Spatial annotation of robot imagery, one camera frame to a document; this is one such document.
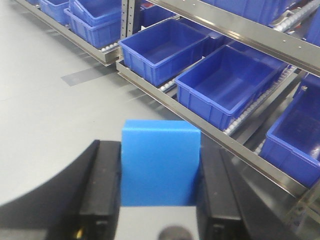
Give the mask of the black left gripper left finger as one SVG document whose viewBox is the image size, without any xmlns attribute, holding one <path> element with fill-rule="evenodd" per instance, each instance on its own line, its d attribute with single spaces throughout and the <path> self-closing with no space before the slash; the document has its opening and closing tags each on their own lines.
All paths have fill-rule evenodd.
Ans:
<svg viewBox="0 0 320 240">
<path fill-rule="evenodd" d="M 95 140 L 53 178 L 0 207 L 0 237 L 112 240 L 120 182 L 121 143 Z"/>
</svg>

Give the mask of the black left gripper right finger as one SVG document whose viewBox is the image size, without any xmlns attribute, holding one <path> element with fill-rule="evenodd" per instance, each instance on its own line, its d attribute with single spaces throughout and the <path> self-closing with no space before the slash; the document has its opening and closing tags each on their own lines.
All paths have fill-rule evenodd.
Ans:
<svg viewBox="0 0 320 240">
<path fill-rule="evenodd" d="M 201 240 L 297 240 L 222 151 L 202 147 L 197 188 Z"/>
</svg>

